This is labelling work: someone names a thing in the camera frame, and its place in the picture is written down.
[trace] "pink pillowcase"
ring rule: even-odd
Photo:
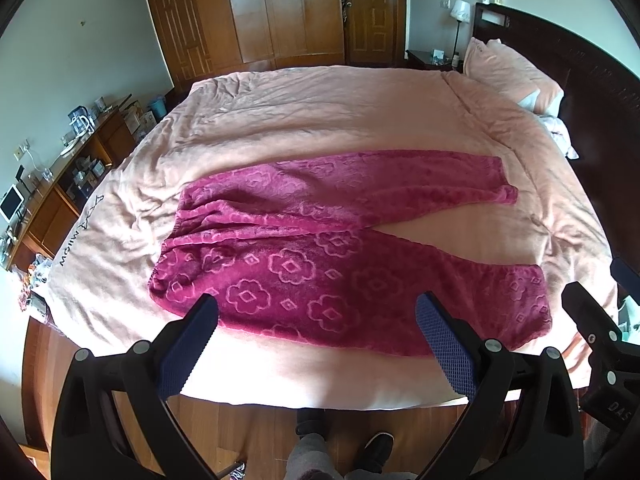
[[[499,94],[533,111],[538,86],[503,56],[498,56],[482,41],[471,38],[465,54],[464,73],[466,76],[490,86]]]
[[[564,91],[558,83],[537,69],[532,62],[518,51],[502,44],[500,40],[489,40],[486,46],[499,59],[503,60],[503,63],[510,64],[514,69],[521,71],[540,88],[540,95],[536,99],[536,106],[533,110],[535,114],[558,117],[560,101],[564,97]]]

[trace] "wooden dresser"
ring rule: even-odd
[[[136,143],[119,110],[98,119],[93,134],[83,137],[71,152],[60,156],[50,168],[53,182],[42,180],[27,202],[27,213],[18,229],[18,241],[12,247],[7,268],[15,264],[26,270],[36,253],[53,258],[66,235],[82,212],[81,203],[66,193],[68,170],[81,157],[91,156],[102,161],[107,173],[133,151]]]

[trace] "power outlet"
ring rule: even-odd
[[[18,161],[20,161],[20,159],[24,157],[24,150],[23,150],[22,146],[18,146],[15,149],[14,157],[15,157],[15,160],[18,160]]]
[[[20,161],[20,159],[24,157],[24,154],[30,147],[31,145],[29,144],[29,141],[27,139],[24,139],[22,144],[18,146],[14,151],[15,160]]]

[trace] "trash can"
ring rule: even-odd
[[[153,112],[156,121],[160,122],[166,115],[164,96],[159,95],[149,103],[149,109]]]

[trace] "pink duvet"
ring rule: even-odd
[[[236,73],[194,85],[108,174],[95,191],[100,202],[89,200],[69,233],[49,277],[47,303],[57,325],[78,345],[104,355],[151,340],[177,319],[153,302],[147,282],[191,182],[256,164],[371,150],[500,157],[518,189],[515,204],[467,204],[374,230],[484,264],[540,266],[553,323],[520,349],[540,353],[555,346],[574,386],[584,386],[588,347],[562,310],[560,294],[580,281],[615,316],[607,239],[544,126],[455,72],[316,67]],[[241,385],[221,387],[238,370]],[[216,330],[183,394],[345,409],[434,405],[457,397],[433,357],[319,347],[225,328]]]
[[[184,316],[204,292],[220,326],[392,355],[430,354],[415,300],[433,291],[510,349],[551,326],[538,266],[497,266],[370,227],[450,207],[516,202],[497,157],[387,150],[261,164],[182,193],[149,292]]]

